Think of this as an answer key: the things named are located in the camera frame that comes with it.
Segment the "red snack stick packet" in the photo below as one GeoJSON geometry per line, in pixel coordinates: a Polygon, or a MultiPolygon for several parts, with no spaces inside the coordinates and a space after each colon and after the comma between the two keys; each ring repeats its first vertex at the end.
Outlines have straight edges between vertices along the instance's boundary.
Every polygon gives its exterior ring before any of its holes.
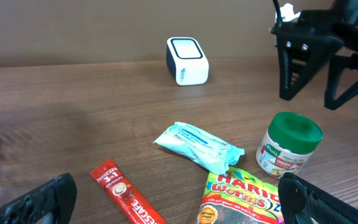
{"type": "Polygon", "coordinates": [[[125,216],[136,224],[167,224],[145,197],[129,182],[112,159],[90,172],[125,216]]]}

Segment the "light teal tissue pack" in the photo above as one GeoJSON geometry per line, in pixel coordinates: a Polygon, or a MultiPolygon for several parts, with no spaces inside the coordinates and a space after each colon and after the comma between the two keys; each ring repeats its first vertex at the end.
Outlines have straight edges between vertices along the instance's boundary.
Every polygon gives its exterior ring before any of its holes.
{"type": "Polygon", "coordinates": [[[221,175],[237,164],[246,151],[188,123],[176,122],[154,143],[186,156],[210,172],[221,175]]]}

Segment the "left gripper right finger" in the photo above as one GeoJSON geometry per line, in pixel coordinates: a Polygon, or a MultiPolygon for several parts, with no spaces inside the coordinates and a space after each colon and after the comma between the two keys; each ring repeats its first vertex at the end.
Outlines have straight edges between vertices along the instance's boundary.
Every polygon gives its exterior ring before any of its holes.
{"type": "Polygon", "coordinates": [[[278,195],[285,224],[358,224],[358,209],[295,174],[284,173],[278,195]]]}

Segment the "green lid plastic jar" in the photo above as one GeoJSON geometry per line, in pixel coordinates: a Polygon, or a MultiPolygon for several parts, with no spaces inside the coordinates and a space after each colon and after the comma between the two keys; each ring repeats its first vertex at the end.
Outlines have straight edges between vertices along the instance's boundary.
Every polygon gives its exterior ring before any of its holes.
{"type": "Polygon", "coordinates": [[[280,179],[297,175],[323,139],[321,128],[297,113],[277,113],[256,150],[256,160],[268,175],[280,179]]]}

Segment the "Haribo gummy worms bag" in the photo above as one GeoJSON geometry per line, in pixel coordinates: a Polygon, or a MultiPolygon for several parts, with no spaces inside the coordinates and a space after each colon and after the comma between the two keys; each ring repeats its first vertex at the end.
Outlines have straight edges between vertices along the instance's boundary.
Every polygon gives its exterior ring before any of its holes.
{"type": "Polygon", "coordinates": [[[196,223],[283,222],[276,186],[235,167],[223,175],[209,173],[196,223]]]}

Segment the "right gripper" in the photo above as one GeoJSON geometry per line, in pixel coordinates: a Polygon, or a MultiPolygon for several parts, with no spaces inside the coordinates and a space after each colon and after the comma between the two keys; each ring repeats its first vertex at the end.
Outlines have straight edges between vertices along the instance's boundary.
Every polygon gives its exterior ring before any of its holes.
{"type": "Polygon", "coordinates": [[[358,54],[334,56],[343,46],[358,52],[358,0],[304,10],[298,24],[278,22],[271,33],[276,37],[281,99],[290,101],[329,60],[324,107],[336,110],[358,95],[358,54]]]}

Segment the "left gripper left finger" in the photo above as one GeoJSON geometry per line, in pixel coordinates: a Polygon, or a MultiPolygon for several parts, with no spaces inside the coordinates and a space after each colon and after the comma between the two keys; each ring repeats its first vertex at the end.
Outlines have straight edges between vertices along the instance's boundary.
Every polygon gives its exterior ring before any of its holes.
{"type": "Polygon", "coordinates": [[[0,207],[0,224],[69,223],[77,188],[71,174],[64,173],[0,207]]]}

